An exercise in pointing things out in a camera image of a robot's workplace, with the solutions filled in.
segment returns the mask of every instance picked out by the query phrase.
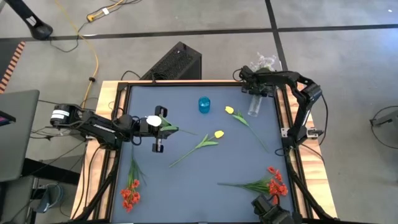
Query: clear plastic bottle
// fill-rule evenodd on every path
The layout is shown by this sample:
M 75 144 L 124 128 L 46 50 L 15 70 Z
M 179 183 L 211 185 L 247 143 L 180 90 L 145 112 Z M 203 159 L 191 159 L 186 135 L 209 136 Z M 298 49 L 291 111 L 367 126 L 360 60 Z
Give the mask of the clear plastic bottle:
M 251 98 L 248 115 L 256 117 L 259 114 L 261 100 L 261 95 L 253 95 L 253 97 Z

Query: tulip stem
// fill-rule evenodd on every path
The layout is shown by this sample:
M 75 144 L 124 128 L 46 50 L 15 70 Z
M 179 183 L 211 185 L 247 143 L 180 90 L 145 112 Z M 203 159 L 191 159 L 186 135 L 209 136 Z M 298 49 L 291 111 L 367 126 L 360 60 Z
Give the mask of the tulip stem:
M 264 148 L 267 152 L 269 152 L 268 149 L 267 149 L 267 147 L 266 147 L 266 146 L 264 145 L 264 143 L 261 141 L 260 137 L 256 134 L 256 132 L 255 132 L 250 126 L 249 126 L 249 128 L 250 128 L 251 132 L 253 132 L 253 134 L 257 137 L 257 139 L 261 142 L 263 148 Z
M 179 158 L 177 161 L 173 162 L 171 165 L 169 165 L 169 168 L 174 166 L 175 164 L 177 164 L 178 162 L 180 162 L 183 158 L 189 156 L 189 154 L 193 153 L 194 150 L 199 149 L 199 148 L 194 148 L 191 151 L 189 151 L 188 153 L 186 153 L 185 155 L 183 155 L 181 158 Z

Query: white label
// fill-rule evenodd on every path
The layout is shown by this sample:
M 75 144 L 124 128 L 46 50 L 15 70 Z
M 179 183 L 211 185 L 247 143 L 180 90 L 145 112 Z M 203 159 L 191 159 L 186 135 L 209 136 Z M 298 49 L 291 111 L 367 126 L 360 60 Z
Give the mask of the white label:
M 69 116 L 69 112 L 63 111 L 63 110 L 55 110 L 52 112 L 52 114 L 62 114 L 65 116 Z
M 105 15 L 109 14 L 109 10 L 107 8 L 103 8 L 102 11 L 104 12 Z
M 64 115 L 62 115 L 62 114 L 53 114 L 52 116 L 51 116 L 51 118 L 59 118 L 59 119 L 63 119 L 65 116 Z
M 109 132 L 111 132 L 111 133 L 115 133 L 115 131 L 113 131 L 113 130 L 111 130 L 111 129 L 109 129 L 109 128 L 102 127 L 102 126 L 100 126 L 100 125 L 98 125 L 98 124 L 94 124 L 94 127 L 100 128 L 100 129 L 102 129 L 102 130 L 104 130 L 104 131 L 109 131 Z

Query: yellow cable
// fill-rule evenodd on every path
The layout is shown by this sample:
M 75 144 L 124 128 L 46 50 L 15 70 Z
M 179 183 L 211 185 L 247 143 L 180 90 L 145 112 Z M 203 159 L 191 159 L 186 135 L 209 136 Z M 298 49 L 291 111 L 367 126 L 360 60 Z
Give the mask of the yellow cable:
M 113 4 L 112 6 L 107 7 L 107 9 L 112 9 L 113 7 L 115 7 L 115 6 L 117 6 L 118 4 L 122 3 L 123 1 L 124 1 L 124 0 L 120 0 L 119 2 Z M 95 15 L 89 15 L 89 16 L 96 17 L 96 16 L 101 15 L 102 13 L 104 13 L 104 12 L 103 12 L 102 10 L 99 10 L 99 12 L 98 12 L 97 14 L 95 14 Z
M 91 77 L 92 77 L 92 78 L 95 78 L 95 76 L 96 76 L 97 73 L 98 73 L 98 65 L 100 64 L 100 63 L 98 62 L 98 56 L 97 56 L 97 53 L 96 53 L 96 51 L 95 51 L 95 48 L 92 46 L 91 43 L 88 42 L 88 40 L 86 40 L 82 35 L 79 34 L 79 30 L 77 29 L 77 27 L 74 25 L 74 23 L 73 23 L 72 20 L 70 19 L 70 16 L 69 16 L 68 12 L 65 10 L 65 8 L 58 2 L 58 0 L 54 0 L 54 1 L 55 1 L 56 5 L 61 9 L 61 11 L 62 11 L 63 14 L 65 15 L 65 17 L 68 19 L 70 25 L 71 25 L 71 26 L 74 28 L 74 30 L 76 31 L 76 34 L 86 42 L 86 44 L 89 46 L 89 48 L 91 49 L 91 51 L 94 53 L 96 65 L 95 65 L 94 73 L 93 73 L 93 75 L 92 75 Z M 92 84 L 92 83 L 93 83 L 93 81 L 90 80 L 90 83 L 88 84 L 88 87 L 87 87 L 87 90 L 86 90 L 85 98 L 83 99 L 84 101 L 83 101 L 83 104 L 82 104 L 82 106 L 81 106 L 82 108 L 84 108 L 85 105 L 86 105 L 86 100 L 87 100 L 88 92 L 90 92 L 91 84 Z

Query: blue tabletop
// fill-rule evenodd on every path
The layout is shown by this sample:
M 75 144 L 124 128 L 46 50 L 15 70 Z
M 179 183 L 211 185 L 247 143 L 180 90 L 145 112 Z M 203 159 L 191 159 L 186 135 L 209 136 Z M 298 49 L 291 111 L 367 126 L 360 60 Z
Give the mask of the blue tabletop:
M 210 112 L 198 110 L 198 99 L 211 100 Z M 113 223 L 258 222 L 251 205 L 258 194 L 218 182 L 247 183 L 271 177 L 269 166 L 279 169 L 285 184 L 287 169 L 283 157 L 274 154 L 282 147 L 273 98 L 263 98 L 258 117 L 247 115 L 251 95 L 239 86 L 134 86 L 128 113 L 144 117 L 157 105 L 168 109 L 167 119 L 176 126 L 197 133 L 177 132 L 163 140 L 164 153 L 152 152 L 154 138 L 142 138 L 140 146 L 124 143 L 116 182 L 111 221 Z M 240 110 L 246 121 L 267 145 L 266 152 L 250 129 L 225 112 L 225 106 Z M 223 130 L 216 146 L 203 147 L 177 165 L 169 165 L 193 149 L 205 136 Z M 145 174 L 139 188 L 141 201 L 130 213 L 122 207 L 119 192 L 126 187 L 134 153 Z M 281 206 L 292 211 L 290 194 Z

